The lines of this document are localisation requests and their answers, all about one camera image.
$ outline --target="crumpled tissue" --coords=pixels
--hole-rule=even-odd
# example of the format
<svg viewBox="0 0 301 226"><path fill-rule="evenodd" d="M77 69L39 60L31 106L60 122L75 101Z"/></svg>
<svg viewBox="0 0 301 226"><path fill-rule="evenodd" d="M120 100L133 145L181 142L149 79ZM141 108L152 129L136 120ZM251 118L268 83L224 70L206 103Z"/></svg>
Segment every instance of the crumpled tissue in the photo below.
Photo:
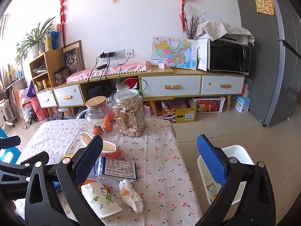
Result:
<svg viewBox="0 0 301 226"><path fill-rule="evenodd" d="M143 212L143 201L140 195L133 189L130 180L124 179L119 183L122 200L128 204L136 213Z"/></svg>

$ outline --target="blue chair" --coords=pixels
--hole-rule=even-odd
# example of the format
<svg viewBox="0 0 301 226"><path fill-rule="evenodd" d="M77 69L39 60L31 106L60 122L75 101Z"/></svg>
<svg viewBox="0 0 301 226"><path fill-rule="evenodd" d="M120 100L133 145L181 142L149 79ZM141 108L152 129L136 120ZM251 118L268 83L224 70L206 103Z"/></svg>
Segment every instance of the blue chair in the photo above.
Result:
<svg viewBox="0 0 301 226"><path fill-rule="evenodd" d="M6 133L0 127L0 139L7 138ZM0 161L15 164L21 155L21 151L16 147L0 150Z"/></svg>

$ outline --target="label on box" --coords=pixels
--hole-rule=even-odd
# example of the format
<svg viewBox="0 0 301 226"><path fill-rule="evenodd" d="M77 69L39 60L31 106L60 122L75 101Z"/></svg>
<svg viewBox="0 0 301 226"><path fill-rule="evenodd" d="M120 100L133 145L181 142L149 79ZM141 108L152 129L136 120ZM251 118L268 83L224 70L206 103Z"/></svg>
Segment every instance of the label on box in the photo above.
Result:
<svg viewBox="0 0 301 226"><path fill-rule="evenodd" d="M188 113L188 114L185 114L185 120L193 120L193 117L194 117L194 113Z"/></svg>
<svg viewBox="0 0 301 226"><path fill-rule="evenodd" d="M215 197L217 196L217 190L216 190L216 187L215 187L214 183L209 184L209 185L207 186L207 189L208 189L208 191L209 191L210 200L211 200L211 202L213 202L213 200L214 200Z"/></svg>
<svg viewBox="0 0 301 226"><path fill-rule="evenodd" d="M145 124L143 105L142 105L141 108L137 111L136 117L137 117L137 121L138 121L138 130L141 130L142 127L143 127L144 124Z"/></svg>
<svg viewBox="0 0 301 226"><path fill-rule="evenodd" d="M111 176L136 178L135 164L133 162L106 158L104 173Z"/></svg>

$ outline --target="glass jar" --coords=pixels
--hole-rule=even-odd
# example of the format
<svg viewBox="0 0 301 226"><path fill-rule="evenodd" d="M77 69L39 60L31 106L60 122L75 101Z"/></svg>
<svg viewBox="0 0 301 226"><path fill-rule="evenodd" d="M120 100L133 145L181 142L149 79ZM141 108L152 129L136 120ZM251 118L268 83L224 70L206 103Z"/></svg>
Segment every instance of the glass jar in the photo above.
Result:
<svg viewBox="0 0 301 226"><path fill-rule="evenodd" d="M86 102L87 109L79 113L76 118L77 126L80 130L88 132L91 135L101 136L104 132L113 130L112 121L115 119L115 114L112 106L106 103L105 96L98 96L89 99ZM78 120L85 115L85 127L80 127Z"/></svg>
<svg viewBox="0 0 301 226"><path fill-rule="evenodd" d="M135 89L122 90L114 94L116 120L123 135L140 137L146 128L142 96Z"/></svg>

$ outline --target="curtain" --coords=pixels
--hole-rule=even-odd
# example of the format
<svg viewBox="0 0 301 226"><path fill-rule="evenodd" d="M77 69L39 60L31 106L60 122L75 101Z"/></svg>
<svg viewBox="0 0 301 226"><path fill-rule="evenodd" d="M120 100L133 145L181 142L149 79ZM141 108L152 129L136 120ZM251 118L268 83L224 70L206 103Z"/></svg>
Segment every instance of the curtain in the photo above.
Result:
<svg viewBox="0 0 301 226"><path fill-rule="evenodd" d="M5 29L8 21L11 18L11 13L2 16L0 20L0 47L3 46L3 39L5 36ZM8 62L5 62L4 56L0 55L0 90L3 92L6 87L11 83L8 75Z"/></svg>

